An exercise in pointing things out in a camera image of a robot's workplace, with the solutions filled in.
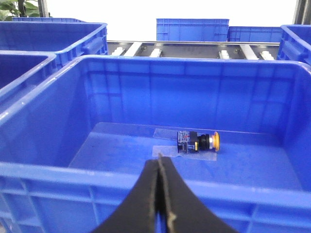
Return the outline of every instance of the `green plant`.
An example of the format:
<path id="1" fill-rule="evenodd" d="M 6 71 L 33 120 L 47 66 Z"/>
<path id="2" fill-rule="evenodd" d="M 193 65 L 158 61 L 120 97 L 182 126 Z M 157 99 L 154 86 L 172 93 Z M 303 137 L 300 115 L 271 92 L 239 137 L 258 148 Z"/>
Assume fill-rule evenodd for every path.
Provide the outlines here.
<path id="1" fill-rule="evenodd" d="M 39 8 L 32 2 L 37 0 L 0 0 L 0 20 L 12 17 L 39 17 Z"/>

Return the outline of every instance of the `blue storage bin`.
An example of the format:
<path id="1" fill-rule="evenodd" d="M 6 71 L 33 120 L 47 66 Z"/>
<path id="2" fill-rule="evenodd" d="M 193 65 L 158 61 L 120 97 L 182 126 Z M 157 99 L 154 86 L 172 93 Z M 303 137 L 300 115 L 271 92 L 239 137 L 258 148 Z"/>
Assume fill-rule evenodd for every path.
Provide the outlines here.
<path id="1" fill-rule="evenodd" d="M 0 22 L 0 50 L 49 51 L 61 68 L 75 57 L 107 54 L 105 23 Z"/>
<path id="2" fill-rule="evenodd" d="M 12 17 L 12 21 L 30 21 L 30 22 L 65 22 L 65 23 L 83 23 L 76 18 L 53 18 L 53 17 Z"/>
<path id="3" fill-rule="evenodd" d="M 311 232 L 309 65 L 95 55 L 0 115 L 2 224 L 90 231 L 180 129 L 220 133 L 216 160 L 172 158 L 217 216 L 239 232 Z"/>
<path id="4" fill-rule="evenodd" d="M 0 51 L 0 113 L 56 71 L 56 55 Z"/>
<path id="5" fill-rule="evenodd" d="M 311 64 L 311 25 L 283 25 L 278 60 L 293 60 Z"/>
<path id="6" fill-rule="evenodd" d="M 229 19 L 156 19 L 156 40 L 227 41 Z"/>
<path id="7" fill-rule="evenodd" d="M 280 27 L 229 27 L 228 41 L 280 42 Z"/>

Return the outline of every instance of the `leaf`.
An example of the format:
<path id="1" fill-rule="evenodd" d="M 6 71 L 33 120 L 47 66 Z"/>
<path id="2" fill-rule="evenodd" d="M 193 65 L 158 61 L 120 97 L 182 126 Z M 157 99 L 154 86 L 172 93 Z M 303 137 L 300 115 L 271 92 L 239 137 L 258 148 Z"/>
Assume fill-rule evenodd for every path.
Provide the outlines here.
<path id="1" fill-rule="evenodd" d="M 26 1 L 24 4 L 25 4 L 25 7 L 26 7 L 26 11 L 27 11 L 27 9 L 31 9 L 31 10 L 38 10 L 39 9 L 37 6 L 33 5 L 30 2 Z"/>
<path id="2" fill-rule="evenodd" d="M 29 17 L 40 17 L 39 13 L 32 13 L 30 15 L 28 15 Z"/>
<path id="3" fill-rule="evenodd" d="M 15 6 L 12 2 L 1 2 L 0 3 L 0 10 L 7 10 L 7 11 L 10 11 L 10 10 L 14 10 L 15 9 Z"/>
<path id="4" fill-rule="evenodd" d="M 26 16 L 29 16 L 29 17 L 34 17 L 34 16 L 31 16 L 31 15 L 40 15 L 39 14 L 39 10 L 30 10 L 30 9 L 26 9 L 26 12 L 25 12 Z"/>
<path id="5" fill-rule="evenodd" d="M 13 17 L 13 16 L 8 16 L 7 18 L 5 18 L 4 21 L 12 21 L 12 17 Z"/>

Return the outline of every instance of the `crate rim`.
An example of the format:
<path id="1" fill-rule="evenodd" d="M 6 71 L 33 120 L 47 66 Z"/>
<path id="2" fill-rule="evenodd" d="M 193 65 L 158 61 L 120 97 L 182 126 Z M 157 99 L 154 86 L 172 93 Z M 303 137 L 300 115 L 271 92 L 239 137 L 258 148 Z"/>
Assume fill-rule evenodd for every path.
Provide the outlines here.
<path id="1" fill-rule="evenodd" d="M 294 33 L 291 29 L 288 27 L 296 27 L 296 28 L 311 28 L 311 25 L 298 25 L 298 24 L 293 24 L 293 25 L 282 25 L 281 28 L 294 40 L 297 41 L 299 44 L 307 48 L 308 50 L 311 50 L 311 45 L 307 43 L 305 40 L 301 39 L 296 33 Z"/>
<path id="2" fill-rule="evenodd" d="M 7 162 L 0 162 L 0 176 L 42 182 L 109 186 L 120 189 L 131 189 L 139 177 L 139 175 L 128 173 Z M 249 187 L 245 185 L 194 180 L 185 180 L 185 182 L 201 198 L 230 199 L 230 201 L 236 202 L 255 202 L 256 204 L 262 205 L 300 209 L 311 208 L 311 192 L 304 190 Z"/>
<path id="3" fill-rule="evenodd" d="M 68 23 L 68 22 L 2 21 L 0 23 L 3 23 L 3 24 L 51 24 L 51 25 L 56 25 L 56 26 L 57 26 L 57 24 L 60 24 L 60 25 L 64 25 L 64 24 L 68 24 L 68 25 L 70 25 L 70 24 L 72 24 L 72 25 L 97 24 L 97 25 L 100 25 L 97 29 L 93 30 L 88 35 L 80 38 L 78 41 L 76 41 L 73 44 L 65 47 L 62 50 L 47 51 L 47 52 L 53 52 L 55 54 L 65 53 L 65 52 L 68 52 L 68 51 L 74 49 L 75 47 L 77 47 L 80 44 L 85 43 L 88 39 L 91 39 L 95 34 L 97 34 L 98 32 L 100 32 L 101 30 L 103 30 L 104 28 L 107 27 L 106 23 L 83 23 L 83 22 Z"/>
<path id="4" fill-rule="evenodd" d="M 47 87 L 49 87 L 53 82 L 55 82 L 59 77 L 61 77 L 64 73 L 70 70 L 72 67 L 76 66 L 83 60 L 96 58 L 96 59 L 103 59 L 103 60 L 127 60 L 127 61 L 142 61 L 142 62 L 163 62 L 167 64 L 168 62 L 200 62 L 200 63 L 221 63 L 221 64 L 235 64 L 235 63 L 243 63 L 243 64 L 284 64 L 284 65 L 292 65 L 292 66 L 299 66 L 308 72 L 311 75 L 311 66 L 298 61 L 285 61 L 285 60 L 274 60 L 274 61 L 266 61 L 266 60 L 223 60 L 223 59 L 202 59 L 202 58 L 151 58 L 151 57 L 124 57 L 124 56 L 102 56 L 102 55 L 83 55 L 80 57 L 74 58 L 72 61 L 67 63 L 64 67 L 60 70 L 49 76 L 46 80 L 41 82 L 34 90 L 27 93 L 23 96 L 20 100 L 16 101 L 12 104 L 9 108 L 6 109 L 3 113 L 0 113 L 0 126 L 4 124 L 7 119 L 11 116 L 16 114 L 21 108 L 24 108 L 32 99 L 38 96 L 42 91 L 44 91 Z"/>
<path id="5" fill-rule="evenodd" d="M 36 52 L 36 51 L 15 51 L 15 50 L 0 50 L 0 55 L 11 55 L 11 56 L 46 56 L 46 59 L 44 59 L 42 62 L 37 64 L 35 67 L 31 68 L 27 72 L 23 73 L 19 77 L 17 77 L 15 80 L 4 86 L 3 88 L 0 88 L 0 99 L 9 93 L 12 88 L 14 88 L 17 85 L 20 85 L 24 81 L 26 81 L 29 76 L 34 75 L 39 70 L 43 69 L 47 64 L 52 62 L 56 59 L 56 54 L 52 52 Z"/>

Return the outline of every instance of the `metal rail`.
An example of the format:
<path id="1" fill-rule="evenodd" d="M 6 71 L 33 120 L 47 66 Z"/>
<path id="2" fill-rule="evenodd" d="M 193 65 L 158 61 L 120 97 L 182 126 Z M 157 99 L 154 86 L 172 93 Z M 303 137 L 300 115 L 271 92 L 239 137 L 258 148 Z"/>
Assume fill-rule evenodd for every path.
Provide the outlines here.
<path id="1" fill-rule="evenodd" d="M 274 60 L 279 43 L 108 41 L 109 55 Z"/>

